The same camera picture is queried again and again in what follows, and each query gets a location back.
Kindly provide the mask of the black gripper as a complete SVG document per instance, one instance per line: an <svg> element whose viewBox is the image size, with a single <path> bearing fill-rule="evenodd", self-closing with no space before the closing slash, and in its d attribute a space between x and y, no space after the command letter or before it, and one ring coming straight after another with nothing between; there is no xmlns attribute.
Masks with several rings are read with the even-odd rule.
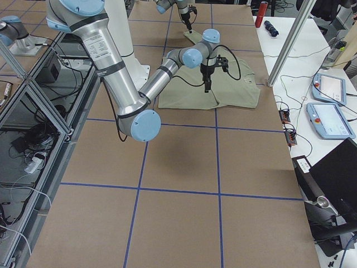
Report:
<svg viewBox="0 0 357 268"><path fill-rule="evenodd" d="M191 22L190 22L190 13L189 12L182 13L181 14L181 19L184 22L184 24L186 25L188 32L191 34L192 33L192 26L191 26Z"/></svg>
<svg viewBox="0 0 357 268"><path fill-rule="evenodd" d="M214 73L216 64L205 65L200 64L200 72L202 74L202 80L204 82L204 92L208 93L211 91L211 75Z"/></svg>

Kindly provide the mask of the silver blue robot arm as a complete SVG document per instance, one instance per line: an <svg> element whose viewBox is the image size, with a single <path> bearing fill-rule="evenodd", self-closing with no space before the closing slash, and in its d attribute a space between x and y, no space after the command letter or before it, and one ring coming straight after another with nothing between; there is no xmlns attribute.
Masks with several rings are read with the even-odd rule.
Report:
<svg viewBox="0 0 357 268"><path fill-rule="evenodd" d="M189 31L192 31L190 13L196 12L196 7L190 6L187 1L155 1L156 8L160 14L176 5L181 20ZM119 19L126 14L124 1L47 1L46 21L49 28L70 34L73 32L74 24L67 22L65 16L79 16L81 20L100 20L103 13L107 13L111 27L115 28ZM28 31L17 16L6 16L1 18L1 41L6 45L12 45L16 40L26 40Z"/></svg>
<svg viewBox="0 0 357 268"><path fill-rule="evenodd" d="M209 28L195 45L170 51L141 89L136 89L108 28L109 16L104 4L104 1L47 1L47 25L82 40L97 75L118 105L118 129L137 141L147 142L155 138L161 128L159 114L148 106L180 67L193 69L203 65L208 70L203 75L204 82L211 82L220 33Z"/></svg>

